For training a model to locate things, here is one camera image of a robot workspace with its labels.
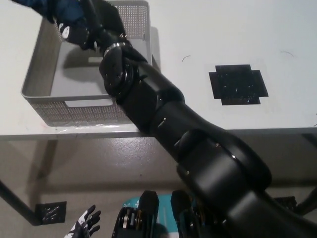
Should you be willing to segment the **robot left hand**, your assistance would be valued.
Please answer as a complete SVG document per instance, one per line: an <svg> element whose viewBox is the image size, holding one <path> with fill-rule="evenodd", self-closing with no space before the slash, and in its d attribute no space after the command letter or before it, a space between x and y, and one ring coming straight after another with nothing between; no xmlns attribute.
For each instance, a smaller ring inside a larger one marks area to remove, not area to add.
<svg viewBox="0 0 317 238"><path fill-rule="evenodd" d="M76 221L64 238L90 238L100 229L101 211L95 211L96 206L88 208Z"/></svg>

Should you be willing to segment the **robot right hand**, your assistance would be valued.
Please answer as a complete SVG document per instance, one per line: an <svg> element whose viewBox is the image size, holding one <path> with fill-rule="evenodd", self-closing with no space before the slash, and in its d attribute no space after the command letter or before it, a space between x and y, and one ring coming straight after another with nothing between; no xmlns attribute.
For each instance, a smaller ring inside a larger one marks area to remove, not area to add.
<svg viewBox="0 0 317 238"><path fill-rule="evenodd" d="M101 30L103 0L60 0L57 3L55 26L62 40L80 48L94 48L94 40Z"/></svg>

